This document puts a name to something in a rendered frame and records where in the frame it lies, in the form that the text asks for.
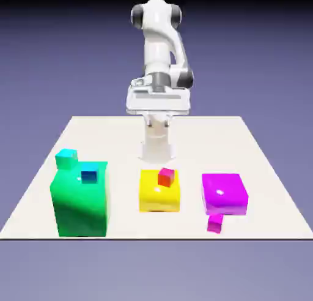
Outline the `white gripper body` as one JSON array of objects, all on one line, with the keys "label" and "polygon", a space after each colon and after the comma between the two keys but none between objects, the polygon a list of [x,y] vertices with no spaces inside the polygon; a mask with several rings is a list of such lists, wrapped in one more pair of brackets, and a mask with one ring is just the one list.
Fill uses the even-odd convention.
[{"label": "white gripper body", "polygon": [[128,114],[188,115],[190,108],[189,89],[172,89],[166,86],[164,92],[153,92],[151,86],[130,86],[128,88],[126,99]]}]

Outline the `small red cube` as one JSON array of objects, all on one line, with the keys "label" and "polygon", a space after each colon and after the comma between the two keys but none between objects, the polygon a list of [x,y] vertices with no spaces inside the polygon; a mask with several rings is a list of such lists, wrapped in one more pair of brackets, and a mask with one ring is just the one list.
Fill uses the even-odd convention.
[{"label": "small red cube", "polygon": [[175,171],[169,168],[161,168],[158,172],[158,185],[170,187],[175,179]]}]

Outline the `small blue cube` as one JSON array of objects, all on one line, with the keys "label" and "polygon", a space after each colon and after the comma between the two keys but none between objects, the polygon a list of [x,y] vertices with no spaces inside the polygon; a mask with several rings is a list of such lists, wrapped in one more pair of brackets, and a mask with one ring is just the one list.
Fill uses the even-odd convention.
[{"label": "small blue cube", "polygon": [[81,182],[83,184],[96,184],[98,180],[98,163],[82,162]]}]

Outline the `small cyan cube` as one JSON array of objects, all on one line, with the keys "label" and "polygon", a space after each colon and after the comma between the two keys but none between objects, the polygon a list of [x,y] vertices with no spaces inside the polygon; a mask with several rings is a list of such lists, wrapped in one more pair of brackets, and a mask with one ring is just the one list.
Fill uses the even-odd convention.
[{"label": "small cyan cube", "polygon": [[56,155],[58,170],[71,170],[78,164],[78,151],[75,149],[62,149]]}]

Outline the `small magenta cube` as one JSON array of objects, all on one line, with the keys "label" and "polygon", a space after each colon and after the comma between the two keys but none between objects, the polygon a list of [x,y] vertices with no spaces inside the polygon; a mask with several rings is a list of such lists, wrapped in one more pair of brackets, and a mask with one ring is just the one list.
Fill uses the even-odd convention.
[{"label": "small magenta cube", "polygon": [[220,234],[223,225],[223,215],[215,214],[208,217],[207,231]]}]

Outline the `large yellow box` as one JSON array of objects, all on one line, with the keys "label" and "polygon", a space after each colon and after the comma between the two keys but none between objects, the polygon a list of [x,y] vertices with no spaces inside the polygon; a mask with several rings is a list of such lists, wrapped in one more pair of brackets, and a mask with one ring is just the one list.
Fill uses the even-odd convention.
[{"label": "large yellow box", "polygon": [[140,212],[178,212],[180,210],[179,172],[174,170],[170,187],[158,184],[158,169],[142,169],[139,180]]}]

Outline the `large magenta box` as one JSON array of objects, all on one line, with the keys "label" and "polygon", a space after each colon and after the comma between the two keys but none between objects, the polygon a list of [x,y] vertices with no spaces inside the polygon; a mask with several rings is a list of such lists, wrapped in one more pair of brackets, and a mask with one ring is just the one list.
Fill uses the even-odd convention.
[{"label": "large magenta box", "polygon": [[239,174],[203,173],[202,199],[207,215],[246,215],[249,196]]}]

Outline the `large green box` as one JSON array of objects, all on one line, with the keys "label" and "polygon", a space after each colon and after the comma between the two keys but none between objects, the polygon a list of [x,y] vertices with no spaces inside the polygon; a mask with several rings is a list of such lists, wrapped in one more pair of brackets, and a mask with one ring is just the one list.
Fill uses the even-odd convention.
[{"label": "large green box", "polygon": [[98,163],[96,184],[81,182],[81,164],[57,170],[50,185],[60,237],[104,237],[108,226],[107,162]]}]

